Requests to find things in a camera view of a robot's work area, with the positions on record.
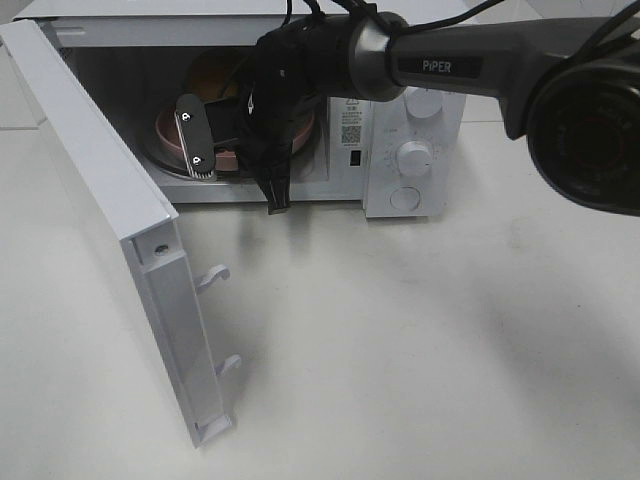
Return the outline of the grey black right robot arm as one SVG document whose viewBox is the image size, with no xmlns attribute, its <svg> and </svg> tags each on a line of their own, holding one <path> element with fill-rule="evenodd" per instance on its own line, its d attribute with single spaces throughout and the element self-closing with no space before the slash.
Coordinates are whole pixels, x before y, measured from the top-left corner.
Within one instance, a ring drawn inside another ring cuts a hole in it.
<svg viewBox="0 0 640 480">
<path fill-rule="evenodd" d="M 259 38 L 232 144 L 272 213 L 290 205 L 299 123 L 324 97 L 386 102 L 408 87 L 495 99 L 544 180 L 583 207 L 639 212 L 639 6 L 610 17 L 409 25 L 347 1 Z"/>
</svg>

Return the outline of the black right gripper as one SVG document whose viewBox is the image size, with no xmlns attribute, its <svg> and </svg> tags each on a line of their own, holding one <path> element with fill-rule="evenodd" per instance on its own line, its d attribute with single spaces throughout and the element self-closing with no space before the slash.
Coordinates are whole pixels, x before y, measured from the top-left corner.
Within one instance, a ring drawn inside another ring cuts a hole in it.
<svg viewBox="0 0 640 480">
<path fill-rule="evenodd" d="M 349 48 L 355 18 L 309 14 L 257 40 L 240 70 L 234 151 L 260 188 L 269 215 L 291 205 L 293 141 L 324 97 L 353 98 Z"/>
</svg>

